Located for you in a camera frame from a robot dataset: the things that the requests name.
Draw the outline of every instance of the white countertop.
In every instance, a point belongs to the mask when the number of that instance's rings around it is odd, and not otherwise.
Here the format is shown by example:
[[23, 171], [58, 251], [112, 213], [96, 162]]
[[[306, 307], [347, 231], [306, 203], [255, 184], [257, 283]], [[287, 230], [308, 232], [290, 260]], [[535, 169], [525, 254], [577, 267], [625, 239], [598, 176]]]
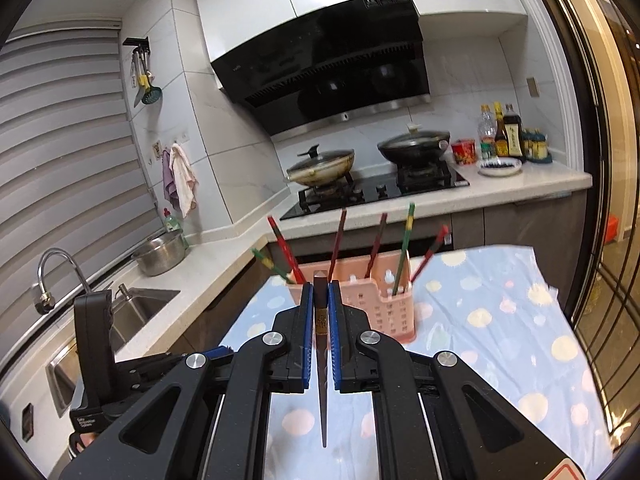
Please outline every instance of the white countertop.
[[[377, 225], [385, 211], [389, 223], [402, 221], [410, 202], [415, 203], [416, 218], [428, 218], [591, 187], [591, 175], [557, 163], [525, 164], [520, 174], [508, 178], [482, 176], [475, 166], [456, 169], [469, 181], [468, 187], [352, 206], [345, 229]], [[280, 218], [297, 200], [293, 193], [270, 214]], [[335, 232], [339, 219], [340, 211], [336, 210], [278, 223], [283, 236], [292, 239]], [[140, 273], [137, 265], [127, 266], [114, 277], [115, 286], [125, 283], [129, 287], [171, 288], [180, 290], [180, 294], [120, 349], [117, 360], [166, 351], [252, 259], [251, 248], [261, 249], [274, 240], [266, 218], [261, 218], [235, 238], [193, 246], [182, 263], [160, 276], [149, 278]]]

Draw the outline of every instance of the green chopstick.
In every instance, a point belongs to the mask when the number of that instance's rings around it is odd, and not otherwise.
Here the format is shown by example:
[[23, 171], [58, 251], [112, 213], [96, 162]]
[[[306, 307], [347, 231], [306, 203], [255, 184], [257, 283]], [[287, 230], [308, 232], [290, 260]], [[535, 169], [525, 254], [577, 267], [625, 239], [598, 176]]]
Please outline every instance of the green chopstick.
[[267, 269], [272, 270], [273, 272], [275, 272], [277, 275], [279, 275], [289, 285], [295, 285], [296, 284], [295, 282], [293, 282], [292, 279], [290, 279], [289, 276], [287, 276], [287, 273], [284, 270], [280, 269], [279, 267], [276, 267], [275, 264], [271, 261], [271, 259], [267, 258], [258, 249], [251, 249], [251, 252], [254, 254], [256, 259], [261, 264], [263, 264], [265, 267], [267, 267]]
[[402, 274], [402, 269], [404, 268], [404, 255], [406, 254], [406, 250], [409, 248], [409, 238], [411, 238], [411, 229], [414, 228], [414, 212], [415, 212], [415, 204], [411, 202], [409, 204], [409, 213], [406, 216], [406, 224], [404, 225], [404, 237], [402, 237], [402, 250], [400, 252], [400, 260], [398, 261], [398, 272], [396, 272], [394, 290], [391, 293], [392, 296], [395, 296], [398, 293], [398, 286], [400, 285], [400, 275]]

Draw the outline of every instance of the soy sauce bottle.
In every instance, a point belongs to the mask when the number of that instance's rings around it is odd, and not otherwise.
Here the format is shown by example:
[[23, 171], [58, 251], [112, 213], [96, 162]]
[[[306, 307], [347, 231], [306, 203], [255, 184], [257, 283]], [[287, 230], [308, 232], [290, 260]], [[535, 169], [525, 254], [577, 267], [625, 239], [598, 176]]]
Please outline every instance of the soy sauce bottle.
[[507, 104], [507, 113], [504, 115], [504, 129], [509, 144], [509, 156], [526, 162], [527, 152], [524, 145], [522, 119], [513, 111], [513, 105], [510, 104]]
[[509, 156], [509, 141], [504, 125], [504, 117], [502, 115], [502, 105], [498, 102], [494, 103], [495, 109], [495, 155]]

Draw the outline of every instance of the stainless steel pot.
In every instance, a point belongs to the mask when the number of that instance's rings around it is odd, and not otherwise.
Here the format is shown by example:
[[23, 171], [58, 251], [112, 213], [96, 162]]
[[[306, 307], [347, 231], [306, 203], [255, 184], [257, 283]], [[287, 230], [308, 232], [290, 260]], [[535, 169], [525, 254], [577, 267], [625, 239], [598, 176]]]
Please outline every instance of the stainless steel pot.
[[423, 168], [436, 162], [449, 147], [449, 132], [420, 130], [409, 126], [409, 133], [378, 144], [378, 150], [388, 160], [402, 168]]
[[157, 276], [173, 269], [185, 255], [182, 231], [172, 231], [146, 241], [131, 256], [144, 274]]
[[318, 153], [318, 146], [312, 146], [308, 152], [298, 156], [309, 156], [307, 160], [291, 166], [287, 170], [287, 178], [303, 186], [317, 187], [330, 184], [343, 177], [352, 167], [355, 160], [353, 150], [335, 150]]

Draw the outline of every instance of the sink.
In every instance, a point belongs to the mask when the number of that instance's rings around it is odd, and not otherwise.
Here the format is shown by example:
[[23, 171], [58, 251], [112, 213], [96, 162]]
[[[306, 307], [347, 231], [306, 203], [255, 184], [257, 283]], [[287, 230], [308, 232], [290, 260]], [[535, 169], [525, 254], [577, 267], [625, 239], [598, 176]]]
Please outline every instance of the sink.
[[110, 333], [113, 351], [120, 350], [178, 293], [179, 290], [130, 288], [130, 300], [122, 296], [117, 298], [112, 307], [113, 327]]
[[[129, 299], [123, 296], [116, 298], [111, 307], [113, 326], [110, 340], [113, 351], [117, 352], [130, 341], [178, 293], [179, 290], [130, 288]], [[75, 337], [58, 349], [47, 365], [46, 373], [56, 411], [58, 416], [62, 416], [71, 403], [80, 376]]]

